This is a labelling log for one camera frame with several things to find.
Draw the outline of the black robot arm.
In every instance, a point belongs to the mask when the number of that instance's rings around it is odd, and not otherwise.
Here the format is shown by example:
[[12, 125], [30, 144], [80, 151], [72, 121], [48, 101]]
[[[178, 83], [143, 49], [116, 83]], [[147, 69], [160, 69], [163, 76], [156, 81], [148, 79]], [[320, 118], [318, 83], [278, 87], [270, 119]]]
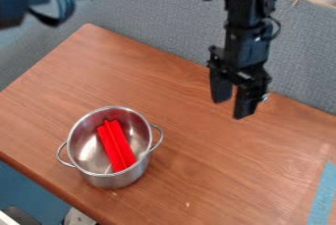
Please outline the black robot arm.
[[282, 23], [272, 17], [276, 0], [224, 0], [224, 46], [210, 47], [210, 91], [214, 102], [235, 100], [234, 118], [255, 114], [272, 80], [264, 65]]

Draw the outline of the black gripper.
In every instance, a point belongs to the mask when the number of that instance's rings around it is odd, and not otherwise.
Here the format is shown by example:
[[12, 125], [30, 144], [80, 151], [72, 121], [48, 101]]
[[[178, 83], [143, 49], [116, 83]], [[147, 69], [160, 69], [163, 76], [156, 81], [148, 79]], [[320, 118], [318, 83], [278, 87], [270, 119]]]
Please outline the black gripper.
[[262, 22], [252, 28], [226, 26], [224, 47], [210, 47], [210, 91], [215, 103], [232, 96], [238, 85], [234, 118], [255, 114], [258, 105], [268, 96], [271, 76], [264, 65], [268, 61], [274, 26]]

